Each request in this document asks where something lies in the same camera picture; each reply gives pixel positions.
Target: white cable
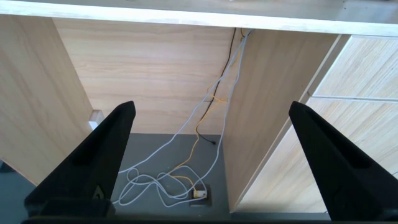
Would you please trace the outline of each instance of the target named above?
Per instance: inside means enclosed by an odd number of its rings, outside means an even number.
[[[211,172],[211,170],[212,170],[213,167],[215,166],[215,164],[216,164],[216,162],[217,162],[217,160],[218,160],[218,156],[219,156],[219,154],[220,154],[221,140],[222,140],[222,138],[223,138],[223,136],[224,136],[226,118],[227,118],[227,115],[228,115],[229,104],[230,104],[230,101],[231,101],[230,99],[232,99],[233,90],[234,90],[234,88],[235,88],[235,86],[236,86],[236,84],[237,84],[237,82],[238,82],[238,80],[239,80],[239,76],[240,76],[240,73],[241,73],[241,64],[242,64],[242,58],[243,58],[244,48],[245,48],[245,46],[246,46],[247,37],[249,36],[250,33],[251,33],[251,30],[248,32],[248,34],[245,36],[245,38],[244,38],[244,39],[242,40],[242,42],[240,43],[239,47],[236,49],[235,53],[234,53],[233,56],[232,56],[232,59],[229,61],[228,66],[227,66],[226,70],[224,71],[224,74],[223,74],[223,75],[217,80],[217,82],[211,87],[211,89],[208,91],[208,93],[207,93],[206,96],[202,99],[202,101],[201,101],[199,104],[196,105],[196,107],[195,107],[195,108],[193,109],[193,111],[192,111],[192,114],[191,114],[190,117],[187,119],[187,121],[183,124],[183,126],[179,129],[179,131],[177,131],[177,133],[175,133],[175,134],[173,135],[173,137],[172,137],[167,143],[165,143],[165,144],[163,144],[162,146],[160,146],[160,147],[159,147],[156,151],[154,151],[149,157],[147,157],[147,158],[144,159],[143,161],[137,163],[136,165],[131,166],[131,167],[128,168],[128,169],[124,169],[124,170],[119,171],[119,174],[121,174],[121,173],[123,173],[123,172],[127,172],[127,175],[126,175],[126,176],[127,176],[127,180],[128,180],[129,182],[128,182],[128,183],[126,184],[126,186],[123,188],[122,192],[121,192],[120,195],[119,195],[118,200],[115,201],[115,202],[113,202],[113,203],[118,203],[118,204],[120,204],[121,206],[129,205],[129,204],[135,202],[135,201],[136,201],[136,200],[137,200],[137,199],[138,199],[138,198],[151,186],[151,185],[156,185],[156,186],[157,186],[157,188],[156,188],[156,189],[157,189],[157,193],[158,193],[158,195],[159,195],[159,197],[160,197],[160,199],[161,199],[163,205],[164,205],[165,207],[167,207],[167,208],[173,207],[173,206],[178,205],[178,204],[180,204],[180,203],[191,202],[191,201],[201,200],[201,199],[202,199],[202,198],[194,198],[194,199],[189,199],[189,200],[182,200],[182,199],[185,199],[185,198],[188,197],[188,193],[194,188],[194,186],[196,186],[196,184],[197,184],[198,182],[201,182],[201,184],[204,186],[205,190],[207,190],[207,189],[206,189],[206,186],[205,186],[205,184],[203,183],[202,180]],[[164,148],[165,146],[167,146],[168,144],[170,144],[170,143],[174,140],[174,138],[176,137],[176,135],[178,135],[178,134],[181,132],[181,130],[185,127],[185,125],[192,119],[192,117],[193,117],[193,115],[195,114],[197,108],[206,100],[206,98],[208,97],[208,95],[213,91],[213,89],[214,89],[214,87],[216,86],[216,84],[217,84],[218,82],[220,82],[222,79],[224,79],[224,77],[226,76],[226,74],[228,74],[229,68],[231,67],[232,63],[235,61],[235,58],[236,58],[236,56],[237,56],[237,54],[238,54],[240,48],[242,48],[242,53],[241,53],[241,56],[240,56],[240,58],[239,58],[238,74],[237,74],[237,76],[236,76],[235,82],[234,82],[234,84],[233,84],[231,90],[229,91],[229,97],[228,97],[229,100],[228,100],[228,102],[227,102],[227,107],[226,107],[226,111],[225,111],[225,114],[224,114],[223,130],[222,130],[222,132],[221,132],[220,140],[219,140],[219,143],[218,143],[218,147],[217,147],[217,151],[216,151],[216,157],[215,157],[214,162],[212,163],[211,167],[209,168],[208,172],[207,172],[205,175],[203,175],[202,177],[199,177],[198,174],[197,174],[195,171],[193,171],[193,169],[192,169],[191,167],[189,167],[189,166],[180,166],[180,167],[178,167],[177,169],[173,169],[173,170],[169,171],[168,173],[165,173],[165,172],[159,173],[159,174],[157,175],[156,179],[153,178],[152,176],[149,176],[149,175],[145,175],[145,174],[141,174],[141,175],[140,175],[140,174],[139,174],[139,171],[138,171],[138,169],[136,169],[136,167],[137,167],[138,165],[140,165],[140,164],[142,164],[142,163],[148,161],[154,154],[156,154],[156,153],[159,152],[162,148]],[[174,171],[176,171],[176,170],[178,170],[178,169],[181,169],[181,168],[187,168],[187,169],[191,170],[191,171],[196,175],[196,177],[198,177],[198,180],[197,180],[189,189],[187,189],[187,188],[184,186],[184,184],[183,184],[180,180],[178,180],[177,178],[175,178],[175,177],[173,177],[173,176],[170,175],[172,172],[174,172]],[[132,170],[136,170],[136,171],[137,171],[137,176],[136,176],[135,178],[133,178],[133,179],[130,179],[130,178],[129,178],[129,173],[130,173],[130,171],[132,171]],[[149,182],[138,182],[138,179],[139,179],[139,178],[144,178],[144,177],[151,179],[151,181],[149,181]],[[159,182],[159,181],[160,181],[161,179],[163,179],[164,177],[171,177],[173,180],[177,181],[177,182],[184,188],[184,190],[185,190],[184,193],[178,194],[178,195],[170,195],[170,194],[164,189],[163,185]],[[146,187],[144,188],[144,190],[142,190],[141,193],[139,193],[137,196],[135,196],[135,197],[134,197],[132,200],[130,200],[129,202],[127,202],[127,203],[122,203],[121,200],[130,192],[130,190],[131,190],[135,185],[146,185]],[[159,189],[160,189],[168,198],[174,198],[174,199],[181,200],[181,201],[176,202],[176,203],[173,203],[173,204],[171,204],[171,205],[167,205],[167,204],[164,202],[164,199],[163,199],[162,195],[160,194]]]

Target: floor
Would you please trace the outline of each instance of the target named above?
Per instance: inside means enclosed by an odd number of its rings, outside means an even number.
[[[172,137],[171,134],[132,134],[126,147],[121,169],[128,168],[145,159]],[[207,136],[218,142],[219,136]],[[169,146],[163,148],[146,163],[140,165],[140,174],[156,175],[168,171],[188,158],[194,135],[180,135]],[[203,175],[210,167],[216,155],[216,146],[200,141],[195,149],[192,159],[187,163],[198,175]],[[187,175],[187,172],[176,173]],[[195,220],[329,220],[327,213],[234,213],[228,210],[228,198],[224,174],[224,161],[220,156],[214,169],[204,178],[212,191],[211,207],[189,207],[187,204],[165,208],[157,195],[156,188],[151,186],[142,197],[134,203],[121,207],[115,205],[116,215],[121,218],[138,219],[195,219]],[[119,175],[112,195],[116,200],[119,193],[127,183],[125,175]],[[179,193],[172,182],[165,180],[170,193]],[[23,207],[24,198],[33,190],[34,186],[17,172],[0,174],[0,223],[16,224],[27,218]],[[139,193],[133,189],[126,197],[126,201]]]
[[[131,135],[124,153],[121,169],[126,169],[143,159],[149,154],[152,154],[165,142],[170,140],[172,135],[168,134],[134,134]],[[219,136],[207,136],[211,140],[218,142]],[[156,176],[159,172],[168,172],[175,166],[179,165],[190,155],[193,143],[196,140],[195,135],[179,135],[171,144],[163,148],[149,161],[138,167],[140,174],[150,174]],[[189,160],[189,165],[199,176],[205,174],[213,163],[216,156],[217,146],[212,145],[204,140],[198,142],[192,159]],[[194,175],[190,175],[189,171],[181,170],[175,175],[188,175],[193,181]],[[112,199],[116,200],[127,183],[126,175],[119,175]],[[216,165],[209,175],[204,178],[204,182],[210,185],[211,194],[213,197],[211,207],[189,207],[187,203],[176,205],[172,208],[166,208],[162,205],[160,198],[156,191],[156,186],[149,187],[142,197],[138,198],[134,203],[121,207],[115,205],[117,215],[119,216],[134,216],[134,217],[159,217],[159,218],[206,218],[212,220],[229,219],[228,197],[226,192],[226,180],[224,172],[223,156],[218,158]],[[182,188],[174,184],[172,180],[165,180],[164,184],[169,186],[170,193],[182,192]],[[129,198],[134,197],[140,192],[139,189],[132,190]],[[172,203],[174,200],[168,200],[167,203]]]

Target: yellow cable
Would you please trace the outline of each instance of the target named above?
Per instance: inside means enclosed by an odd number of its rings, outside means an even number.
[[[197,127],[199,126],[200,123],[202,123],[202,121],[205,120],[205,118],[207,117],[207,114],[210,113],[210,111],[212,111],[213,109],[215,109],[215,108],[219,105],[219,103],[226,103],[226,102],[228,102],[228,99],[219,99],[219,98],[217,98],[215,95],[213,95],[213,94],[211,94],[211,93],[210,93],[210,96],[212,96],[212,97],[217,101],[217,103],[216,103],[214,106],[212,106],[212,107],[205,113],[205,115],[202,117],[202,119],[201,119],[201,120],[197,123],[197,125],[195,126],[195,134],[196,134],[196,136],[197,136],[197,140],[195,141],[195,143],[194,143],[193,146],[192,146],[191,154],[189,155],[189,158],[188,158],[186,161],[184,161],[183,163],[181,163],[180,165],[174,167],[173,170],[175,170],[175,169],[179,168],[180,166],[184,165],[185,163],[187,163],[187,162],[192,158],[193,151],[195,150],[195,147],[196,147],[196,145],[198,144],[198,141],[199,141],[199,133],[197,132]],[[170,176],[175,177],[175,178],[183,178],[183,179],[189,180],[189,182],[190,182],[190,183],[192,184],[192,186],[193,186],[193,192],[194,192],[194,193],[197,192],[195,186],[193,185],[193,181],[192,181],[189,177],[185,177],[185,176],[181,176],[181,175],[179,175],[179,176],[170,175]]]
[[[212,106],[212,107],[205,113],[205,115],[203,116],[203,118],[198,122],[198,124],[196,125],[196,127],[198,127],[199,124],[207,117],[207,115],[209,114],[209,112],[212,111],[214,108],[216,108],[218,105],[219,105],[219,102],[217,102],[216,105]],[[199,141],[199,135],[198,135],[198,133],[197,133],[197,140],[195,141],[195,143],[194,143],[193,146],[192,146],[192,150],[191,150],[191,154],[189,155],[189,158],[188,158],[186,161],[182,162],[180,165],[176,166],[174,169],[179,168],[180,166],[184,165],[185,163],[187,163],[187,162],[191,159],[192,154],[193,154],[193,150],[195,149],[195,146],[198,144],[198,141]]]
[[[192,184],[192,186],[193,186],[193,182],[192,182],[191,179],[189,179],[189,177],[185,177],[185,176],[173,176],[173,175],[171,175],[171,176],[172,176],[172,177],[175,177],[175,178],[184,178],[184,179],[187,179],[187,180],[189,180],[189,182],[191,182],[191,184]]]

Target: desk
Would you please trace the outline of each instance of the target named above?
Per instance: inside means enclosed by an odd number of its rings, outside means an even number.
[[[133,132],[174,133],[219,77],[232,27],[254,29],[223,140],[229,209],[324,212],[289,106],[310,105],[395,173],[397,11],[376,0],[0,1],[0,156],[38,184],[90,133],[93,109],[127,100]],[[233,49],[240,39],[238,28]],[[220,134],[225,109],[200,131]]]

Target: drawer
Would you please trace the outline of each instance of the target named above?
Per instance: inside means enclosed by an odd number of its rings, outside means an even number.
[[[398,99],[398,39],[352,36],[314,96]]]

